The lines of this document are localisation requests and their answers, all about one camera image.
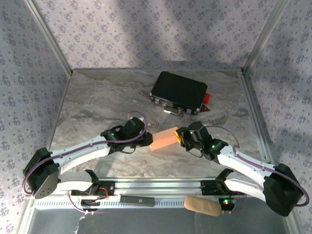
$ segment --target black case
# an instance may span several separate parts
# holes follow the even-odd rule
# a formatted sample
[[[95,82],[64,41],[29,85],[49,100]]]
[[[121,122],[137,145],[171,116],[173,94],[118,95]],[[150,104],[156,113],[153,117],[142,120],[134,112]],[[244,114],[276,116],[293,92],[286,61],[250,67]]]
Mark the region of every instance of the black case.
[[[174,114],[184,111],[196,115],[200,111],[207,87],[203,82],[161,72],[152,88],[150,99]]]

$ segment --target gray marble table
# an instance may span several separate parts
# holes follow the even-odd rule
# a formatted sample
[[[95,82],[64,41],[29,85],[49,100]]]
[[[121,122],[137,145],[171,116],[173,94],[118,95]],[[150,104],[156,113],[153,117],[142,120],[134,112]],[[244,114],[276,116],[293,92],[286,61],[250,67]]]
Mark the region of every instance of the gray marble table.
[[[238,138],[241,151],[260,159],[255,126],[240,87],[233,75],[217,71],[174,71],[172,73],[205,82],[211,94],[210,112],[197,116],[173,116],[150,102],[149,92],[160,71],[74,71],[58,120],[51,150],[73,146],[89,140],[102,131],[127,121],[132,110],[148,118],[148,131],[156,133],[174,126],[188,126],[200,120],[220,125]],[[220,129],[210,129],[213,137],[234,144],[231,136]],[[204,158],[196,158],[178,144],[151,151],[137,148],[131,155],[115,153],[90,160],[73,171],[92,169],[99,177],[151,176],[193,177],[217,176],[224,167]]]

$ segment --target orange block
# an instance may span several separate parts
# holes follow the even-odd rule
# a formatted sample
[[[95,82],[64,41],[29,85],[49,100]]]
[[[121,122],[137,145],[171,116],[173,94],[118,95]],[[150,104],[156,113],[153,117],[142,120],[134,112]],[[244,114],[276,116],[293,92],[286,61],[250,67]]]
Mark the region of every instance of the orange block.
[[[177,127],[167,129],[165,131],[153,134],[153,143],[150,145],[151,150],[160,149],[167,145],[177,143],[176,138]]]

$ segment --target cylindrical foam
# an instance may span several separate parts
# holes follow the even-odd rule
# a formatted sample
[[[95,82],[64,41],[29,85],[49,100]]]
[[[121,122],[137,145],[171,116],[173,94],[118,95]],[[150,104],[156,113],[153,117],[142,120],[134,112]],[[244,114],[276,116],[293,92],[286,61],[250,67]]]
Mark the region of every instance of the cylindrical foam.
[[[220,203],[196,196],[186,196],[184,207],[190,211],[215,217],[222,214]]]

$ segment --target floral wallpaper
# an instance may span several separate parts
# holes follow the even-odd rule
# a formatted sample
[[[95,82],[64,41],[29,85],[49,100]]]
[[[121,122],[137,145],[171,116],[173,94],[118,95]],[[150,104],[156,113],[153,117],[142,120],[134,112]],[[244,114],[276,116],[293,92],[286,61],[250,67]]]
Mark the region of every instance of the floral wallpaper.
[[[22,0],[0,1],[0,233],[13,233],[22,170],[47,145],[67,77]]]
[[[312,194],[312,3],[287,6],[249,78],[272,140],[274,156]],[[312,203],[299,208],[312,233]]]
[[[242,67],[275,0],[36,0],[72,69]]]

